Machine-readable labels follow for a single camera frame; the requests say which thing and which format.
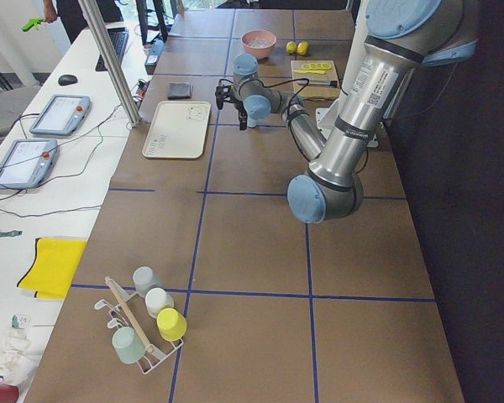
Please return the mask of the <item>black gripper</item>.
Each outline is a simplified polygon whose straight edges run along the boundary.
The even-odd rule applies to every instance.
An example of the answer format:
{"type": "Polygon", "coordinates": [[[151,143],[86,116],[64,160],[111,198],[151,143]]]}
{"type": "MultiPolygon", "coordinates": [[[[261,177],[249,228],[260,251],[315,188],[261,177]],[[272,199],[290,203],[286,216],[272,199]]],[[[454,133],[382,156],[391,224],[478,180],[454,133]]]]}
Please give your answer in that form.
{"type": "Polygon", "coordinates": [[[232,84],[223,84],[221,81],[215,89],[215,102],[218,110],[223,109],[225,103],[233,104],[239,111],[239,129],[246,130],[248,127],[248,114],[244,109],[244,104],[234,95],[234,87],[232,84]]]}

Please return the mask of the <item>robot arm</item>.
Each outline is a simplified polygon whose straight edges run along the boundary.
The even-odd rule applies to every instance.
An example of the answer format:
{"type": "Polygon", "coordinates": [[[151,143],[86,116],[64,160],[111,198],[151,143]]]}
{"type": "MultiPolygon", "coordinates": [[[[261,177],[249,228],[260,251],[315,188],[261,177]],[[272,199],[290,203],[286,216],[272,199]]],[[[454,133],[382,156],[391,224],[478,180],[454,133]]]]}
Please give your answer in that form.
{"type": "Polygon", "coordinates": [[[403,79],[420,66],[470,58],[479,15],[478,1],[368,2],[358,18],[367,28],[360,42],[365,56],[329,135],[321,133],[296,94],[264,85],[249,54],[235,58],[232,83],[217,86],[217,106],[234,104],[241,129],[250,120],[280,114],[308,161],[306,173],[288,186],[291,212],[304,223],[347,217],[363,198],[356,165],[403,79]]]}

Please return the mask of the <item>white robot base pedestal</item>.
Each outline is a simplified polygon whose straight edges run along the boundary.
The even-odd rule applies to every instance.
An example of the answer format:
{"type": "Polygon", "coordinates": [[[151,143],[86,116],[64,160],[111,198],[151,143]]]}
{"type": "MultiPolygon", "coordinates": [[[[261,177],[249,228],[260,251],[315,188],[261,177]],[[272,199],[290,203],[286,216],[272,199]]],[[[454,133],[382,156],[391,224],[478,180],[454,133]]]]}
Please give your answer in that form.
{"type": "Polygon", "coordinates": [[[365,21],[365,11],[368,6],[368,1],[348,1],[347,9],[356,10],[355,31],[352,39],[352,44],[349,51],[349,58],[345,66],[345,72],[340,85],[340,93],[337,101],[326,108],[319,108],[317,112],[321,112],[320,118],[316,118],[318,129],[327,139],[331,134],[335,120],[341,112],[342,106],[345,104],[354,81],[360,71],[360,66],[365,58],[365,38],[368,35],[368,29],[365,21]]]}

